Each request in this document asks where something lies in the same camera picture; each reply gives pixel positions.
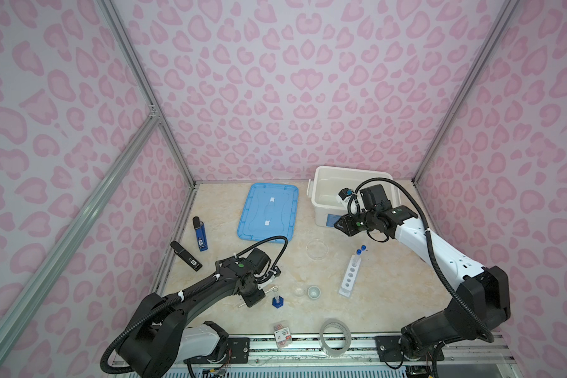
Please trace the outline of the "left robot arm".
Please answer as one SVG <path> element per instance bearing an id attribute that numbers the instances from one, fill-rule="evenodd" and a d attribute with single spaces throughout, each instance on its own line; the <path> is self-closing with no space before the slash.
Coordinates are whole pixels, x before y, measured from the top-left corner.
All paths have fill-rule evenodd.
<path id="1" fill-rule="evenodd" d="M 279 240 L 281 251 L 288 247 L 286 236 L 270 236 L 241 252 L 216 261 L 208 277 L 167 296 L 146 296 L 124 330 L 103 352 L 100 369 L 110 375 L 136 373 L 162 377 L 176 362 L 189 323 L 222 299 L 239 296 L 251 308 L 266 297 L 263 289 L 279 277 L 278 260 L 261 246 Z"/>

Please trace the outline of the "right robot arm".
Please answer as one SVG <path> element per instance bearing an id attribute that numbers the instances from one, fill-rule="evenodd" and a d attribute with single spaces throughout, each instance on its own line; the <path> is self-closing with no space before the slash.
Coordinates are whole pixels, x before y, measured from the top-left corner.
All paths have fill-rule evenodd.
<path id="1" fill-rule="evenodd" d="M 400 188 L 412 206 L 394 206 L 384 184 Z M 393 180 L 369 179 L 356 189 L 342 189 L 337 198 L 346 207 L 335 223 L 337 230 L 346 236 L 380 232 L 386 240 L 396 240 L 434 270 L 450 295 L 444 310 L 402 328 L 398 352 L 404 359 L 430 357 L 437 362 L 446 345 L 494 342 L 494 329 L 511 316 L 510 282 L 503 269 L 472 260 L 438 236 L 414 197 Z"/>

